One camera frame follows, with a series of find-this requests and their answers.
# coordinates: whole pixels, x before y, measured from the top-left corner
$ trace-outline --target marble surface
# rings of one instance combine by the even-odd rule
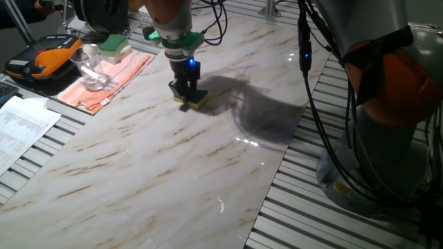
[[[179,110],[159,55],[1,207],[0,248],[242,248],[307,103],[297,43],[230,17],[195,53],[201,111]],[[311,87],[328,56],[313,49]]]

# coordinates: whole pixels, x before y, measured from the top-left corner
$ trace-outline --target blue light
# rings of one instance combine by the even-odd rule
[[[190,65],[191,67],[194,67],[194,66],[195,66],[195,61],[194,61],[193,58],[189,59],[189,65]]]

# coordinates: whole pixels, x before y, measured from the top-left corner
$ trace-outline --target paper document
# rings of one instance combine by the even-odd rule
[[[43,106],[12,97],[0,109],[0,176],[60,120]]]

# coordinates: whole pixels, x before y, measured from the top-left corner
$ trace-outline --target orange towel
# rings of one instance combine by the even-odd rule
[[[119,94],[153,59],[153,55],[134,50],[116,65],[103,61],[103,70],[110,79],[103,89],[96,92],[86,90],[83,78],[80,77],[67,89],[59,93],[57,99],[72,107],[95,115],[104,105]]]

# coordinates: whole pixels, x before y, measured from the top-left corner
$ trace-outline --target clear plastic cup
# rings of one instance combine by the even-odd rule
[[[83,45],[75,49],[69,58],[81,72],[84,87],[89,91],[99,91],[108,83],[103,71],[97,46]]]

